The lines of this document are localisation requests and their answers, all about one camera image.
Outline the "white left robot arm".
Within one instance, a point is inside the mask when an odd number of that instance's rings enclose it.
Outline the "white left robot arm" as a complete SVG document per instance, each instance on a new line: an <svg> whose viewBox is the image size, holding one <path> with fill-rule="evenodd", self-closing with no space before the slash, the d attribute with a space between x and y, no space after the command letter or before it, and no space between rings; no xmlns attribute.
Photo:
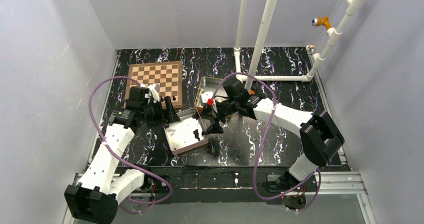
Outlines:
<svg viewBox="0 0 424 224"><path fill-rule="evenodd" d="M135 164L122 155L142 124L163 125L166 115L159 95L160 86L132 86L129 98L111 113L105 133L100 133L101 145L91 164L76 184L66 187L64 197L75 219L95 224L110 224L118 207L137 188L145 183L145 175L163 182L169 193L149 202L152 206L173 194L171 184L164 178Z"/></svg>

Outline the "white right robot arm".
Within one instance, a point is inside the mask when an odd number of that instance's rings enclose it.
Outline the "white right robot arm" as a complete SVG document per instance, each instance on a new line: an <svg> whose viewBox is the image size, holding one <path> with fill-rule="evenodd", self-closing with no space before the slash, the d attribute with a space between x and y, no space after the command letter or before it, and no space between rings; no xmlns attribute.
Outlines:
<svg viewBox="0 0 424 224"><path fill-rule="evenodd" d="M222 134L220 122L234 113L257 121L268 121L296 134L301 139L303 153L272 185L280 189L302 182L318 167L325 167L345 138L330 114L325 111L302 111L274 102L262 93L249 92L235 77L223 82L224 96L206 91L200 96L203 114L210 114L210 126L204 134Z"/></svg>

